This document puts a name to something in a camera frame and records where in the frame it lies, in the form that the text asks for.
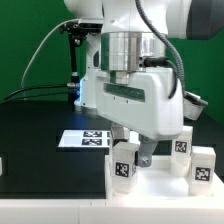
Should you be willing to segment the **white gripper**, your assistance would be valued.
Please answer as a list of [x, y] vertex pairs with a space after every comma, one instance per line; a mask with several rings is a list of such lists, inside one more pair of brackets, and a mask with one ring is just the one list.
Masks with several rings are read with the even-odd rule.
[[184, 117], [195, 120], [207, 105], [192, 93], [183, 98], [181, 83], [175, 81], [171, 68], [147, 68], [145, 72], [132, 73], [127, 85], [111, 83], [108, 72], [97, 72], [97, 111], [100, 116], [141, 134], [139, 167], [150, 167], [157, 141], [177, 138]]

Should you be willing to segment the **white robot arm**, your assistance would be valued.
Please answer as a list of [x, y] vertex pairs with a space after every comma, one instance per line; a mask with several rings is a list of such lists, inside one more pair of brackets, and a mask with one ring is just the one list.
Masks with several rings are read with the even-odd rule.
[[185, 90], [171, 38], [208, 40], [224, 29], [224, 0], [64, 0], [76, 26], [97, 35], [90, 87], [100, 116], [139, 134], [136, 164], [177, 138], [207, 102]]

